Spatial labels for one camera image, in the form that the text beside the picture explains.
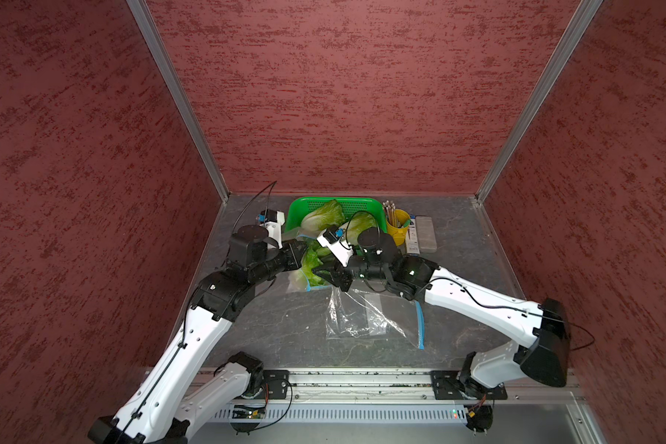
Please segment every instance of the green basket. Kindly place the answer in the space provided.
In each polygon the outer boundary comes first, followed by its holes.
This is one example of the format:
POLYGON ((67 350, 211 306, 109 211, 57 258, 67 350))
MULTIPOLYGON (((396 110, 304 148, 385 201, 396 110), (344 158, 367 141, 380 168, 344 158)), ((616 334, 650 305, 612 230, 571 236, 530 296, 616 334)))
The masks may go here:
POLYGON ((356 211, 364 209, 375 216, 382 231, 387 233, 385 210, 380 202, 371 198, 298 198, 289 207, 289 214, 286 217, 286 231, 301 226, 301 221, 308 213, 334 199, 340 202, 346 219, 350 219, 356 211))

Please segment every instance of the lettuce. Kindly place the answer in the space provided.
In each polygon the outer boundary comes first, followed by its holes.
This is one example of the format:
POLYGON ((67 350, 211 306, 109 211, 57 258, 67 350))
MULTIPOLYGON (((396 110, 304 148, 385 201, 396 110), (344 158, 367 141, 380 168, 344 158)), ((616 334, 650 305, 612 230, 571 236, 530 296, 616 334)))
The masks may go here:
POLYGON ((360 233, 371 226, 378 226, 377 219, 373 218, 372 215, 369 215, 366 212, 359 212, 353 217, 353 220, 340 227, 347 231, 343 238, 348 239, 349 244, 357 245, 360 233))
POLYGON ((301 221, 301 227, 312 232, 320 232, 329 225, 340 225, 343 222, 345 222, 343 207, 340 202, 333 199, 308 213, 301 221))
POLYGON ((306 249, 306 253, 304 253, 303 259, 301 259, 301 271, 303 272, 304 275, 306 275, 308 283, 311 285, 311 287, 323 286, 328 284, 328 282, 323 280, 323 278, 316 276, 315 274, 313 274, 313 271, 311 271, 311 269, 314 269, 319 265, 323 265, 323 262, 321 262, 321 260, 318 259, 316 251, 311 248, 306 249))
POLYGON ((327 246, 322 246, 321 248, 316 250, 316 256, 318 256, 319 258, 326 257, 330 253, 332 253, 332 252, 331 252, 330 248, 328 248, 327 246))

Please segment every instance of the cable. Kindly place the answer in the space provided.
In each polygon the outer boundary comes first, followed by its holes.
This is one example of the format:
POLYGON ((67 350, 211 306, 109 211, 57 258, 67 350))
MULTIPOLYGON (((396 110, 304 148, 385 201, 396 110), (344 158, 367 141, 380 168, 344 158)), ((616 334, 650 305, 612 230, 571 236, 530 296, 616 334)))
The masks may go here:
POLYGON ((213 377, 217 376, 217 372, 220 371, 220 370, 222 370, 222 367, 224 367, 224 366, 227 365, 228 363, 229 363, 229 362, 225 362, 224 364, 222 364, 221 366, 219 366, 218 368, 216 368, 216 369, 214 370, 214 373, 212 374, 212 376, 213 376, 213 377))
MULTIPOLYGON (((358 211, 355 211, 355 213, 353 213, 353 215, 350 217, 350 219, 348 219, 348 228, 350 228, 350 224, 353 222, 353 219, 354 219, 354 218, 358 215, 358 213, 360 213, 360 212, 366 212, 366 213, 368 213, 370 216, 373 217, 373 220, 375 221, 375 226, 377 226, 377 229, 378 229, 378 244, 380 244, 380 238, 381 238, 381 236, 382 236, 382 231, 380 230, 380 222, 378 222, 377 218, 375 218, 375 215, 372 214, 370 211, 367 211, 367 210, 365 210, 365 209, 359 209, 358 211)), ((346 243, 346 244, 348 244, 348 228, 345 229, 345 243, 346 243)), ((346 250, 352 250, 352 249, 353 249, 353 246, 351 246, 350 248, 345 248, 345 249, 346 249, 346 250)))
POLYGON ((291 383, 289 382, 289 380, 288 380, 288 379, 285 379, 285 378, 276 378, 276 379, 270 379, 270 380, 269 380, 269 382, 274 382, 274 381, 284 381, 284 382, 289 386, 289 389, 291 390, 291 400, 289 401, 289 406, 286 408, 286 411, 284 412, 284 414, 283 414, 279 419, 277 419, 276 421, 272 422, 271 424, 267 424, 267 425, 265 425, 264 427, 257 427, 257 428, 255 428, 254 430, 247 432, 247 434, 249 434, 249 433, 251 433, 251 432, 256 432, 257 430, 262 430, 262 429, 265 429, 265 428, 267 428, 267 427, 271 427, 271 426, 273 426, 275 423, 277 423, 277 422, 281 421, 282 419, 284 419, 284 418, 286 417, 286 415, 288 414, 289 410, 291 410, 291 404, 293 403, 293 386, 291 385, 291 383))
POLYGON ((475 408, 480 408, 484 404, 484 402, 486 402, 486 395, 484 395, 484 397, 481 398, 481 400, 479 402, 477 402, 475 406, 471 407, 469 409, 469 411, 473 411, 475 408))
POLYGON ((192 292, 190 295, 190 298, 187 300, 187 305, 185 306, 185 313, 182 315, 182 340, 180 341, 181 344, 185 343, 185 327, 186 327, 186 322, 187 322, 187 312, 190 310, 190 304, 192 303, 192 298, 195 297, 195 291, 192 292))
POLYGON ((263 289, 262 291, 257 293, 254 297, 259 297, 259 296, 263 295, 264 293, 266 293, 267 291, 269 291, 269 289, 271 288, 272 285, 274 285, 275 282, 276 282, 276 276, 274 276, 274 279, 271 280, 271 283, 269 284, 268 287, 266 287, 265 289, 263 289))
POLYGON ((142 409, 142 407, 145 405, 145 402, 148 400, 148 397, 151 395, 151 393, 153 393, 153 390, 155 390, 155 386, 158 385, 158 382, 160 382, 160 379, 162 378, 162 376, 168 371, 168 368, 170 367, 170 365, 172 364, 172 362, 175 360, 175 357, 178 356, 178 352, 180 351, 180 349, 181 349, 181 348, 185 348, 185 346, 184 346, 183 344, 184 344, 184 342, 180 342, 180 343, 178 344, 178 348, 175 349, 175 353, 173 353, 172 357, 171 357, 170 360, 168 361, 168 364, 167 364, 167 365, 165 366, 165 368, 160 372, 160 375, 158 376, 158 379, 156 379, 156 380, 155 380, 155 383, 151 386, 151 390, 148 391, 148 393, 146 394, 145 398, 143 398, 141 404, 138 406, 138 408, 135 410, 135 412, 133 412, 133 413, 131 414, 131 419, 128 420, 128 422, 125 424, 125 427, 124 427, 124 428, 121 430, 121 432, 118 434, 118 438, 115 440, 116 443, 117 443, 117 442, 121 439, 121 437, 124 435, 125 430, 128 428, 128 426, 131 425, 131 423, 133 422, 133 420, 136 419, 136 418, 139 418, 139 417, 140 417, 140 416, 139 416, 139 413, 141 413, 141 409, 142 409))
POLYGON ((373 289, 367 279, 363 279, 363 282, 365 283, 365 285, 368 286, 369 289, 373 290, 375 293, 385 293, 387 291, 387 289, 380 290, 380 291, 378 291, 376 289, 373 289))
MULTIPOLYGON (((431 284, 431 283, 434 282, 435 280, 448 280, 449 282, 453 282, 453 283, 457 284, 459 287, 462 288, 462 292, 464 292, 464 293, 466 293, 467 295, 469 295, 469 297, 471 298, 471 300, 474 301, 474 302, 475 302, 478 306, 480 306, 480 307, 488 308, 488 309, 506 308, 506 309, 508 309, 508 310, 515 310, 515 311, 519 311, 519 312, 521 312, 521 313, 523 313, 523 314, 525 314, 525 315, 537 316, 537 317, 541 317, 541 318, 543 318, 543 319, 554 320, 555 322, 559 322, 559 323, 563 323, 563 324, 570 324, 570 325, 572 325, 573 327, 577 327, 577 328, 579 328, 580 330, 584 331, 585 333, 589 334, 589 336, 592 338, 592 340, 590 340, 588 343, 586 343, 586 344, 584 344, 584 345, 580 345, 579 347, 575 347, 575 348, 571 348, 571 349, 569 349, 571 352, 575 352, 575 351, 577 351, 577 350, 581 350, 581 349, 583 349, 583 348, 589 347, 590 345, 593 345, 593 344, 595 343, 595 341, 596 341, 595 336, 594 336, 592 333, 590 333, 589 330, 587 330, 586 328, 584 328, 582 325, 578 325, 578 324, 575 324, 575 323, 571 323, 571 322, 569 322, 568 320, 555 319, 554 317, 550 317, 550 316, 538 315, 537 313, 530 313, 530 312, 528 312, 528 311, 525 311, 525 310, 522 310, 522 309, 520 309, 520 308, 516 308, 516 307, 508 307, 508 306, 485 306, 484 304, 480 303, 478 300, 476 300, 475 297, 473 297, 473 296, 471 295, 471 292, 469 291, 468 288, 464 287, 464 286, 461 284, 461 282, 457 282, 457 281, 455 281, 454 279, 449 279, 449 278, 444 278, 444 277, 437 277, 437 278, 434 278, 434 279, 430 280, 429 282, 427 282, 426 285, 424 285, 423 287, 420 287, 420 289, 417 290, 417 292, 415 293, 415 297, 414 297, 414 298, 416 299, 417 296, 420 295, 420 293, 422 292, 422 290, 426 290, 426 289, 427 289, 427 285, 431 284)), ((553 315, 555 315, 555 316, 559 316, 557 313, 553 313, 553 312, 549 312, 549 313, 551 313, 551 314, 553 314, 553 315)))
POLYGON ((234 230, 237 227, 237 222, 239 222, 240 218, 242 217, 242 215, 244 214, 246 209, 249 208, 249 205, 251 205, 251 203, 254 202, 254 200, 257 199, 262 192, 265 192, 267 188, 271 187, 271 189, 269 190, 269 194, 266 198, 266 208, 269 209, 269 197, 271 196, 271 190, 274 189, 274 185, 276 185, 276 182, 278 182, 278 181, 274 181, 274 182, 270 183, 269 185, 267 185, 266 187, 262 188, 262 190, 257 192, 256 195, 253 198, 251 198, 249 203, 244 206, 244 208, 239 213, 239 216, 237 216, 237 220, 234 221, 234 225, 232 225, 232 234, 234 234, 234 230))

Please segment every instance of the yellow cup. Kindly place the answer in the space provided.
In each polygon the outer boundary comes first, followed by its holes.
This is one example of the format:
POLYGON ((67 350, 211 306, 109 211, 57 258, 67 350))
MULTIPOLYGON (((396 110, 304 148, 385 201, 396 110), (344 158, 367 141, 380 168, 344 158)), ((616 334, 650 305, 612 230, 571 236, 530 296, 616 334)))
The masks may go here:
MULTIPOLYGON (((397 220, 401 225, 404 225, 405 222, 407 222, 410 219, 410 216, 407 214, 407 212, 401 209, 395 210, 395 216, 397 216, 397 220)), ((397 228, 395 226, 390 225, 390 221, 388 221, 387 219, 385 220, 385 222, 387 222, 387 234, 391 235, 392 238, 395 240, 395 245, 399 246, 404 244, 405 236, 407 236, 407 228, 409 228, 409 226, 405 226, 403 228, 397 228)))

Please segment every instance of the black motor housing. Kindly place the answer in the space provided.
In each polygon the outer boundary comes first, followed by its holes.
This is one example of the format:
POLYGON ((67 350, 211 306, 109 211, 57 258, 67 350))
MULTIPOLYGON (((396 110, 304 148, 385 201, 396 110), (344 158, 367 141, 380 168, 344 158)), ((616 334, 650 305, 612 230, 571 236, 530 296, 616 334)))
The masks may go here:
POLYGON ((565 308, 555 299, 545 299, 541 305, 542 323, 533 329, 538 339, 530 348, 519 347, 514 361, 528 377, 551 387, 568 383, 569 324, 565 308))

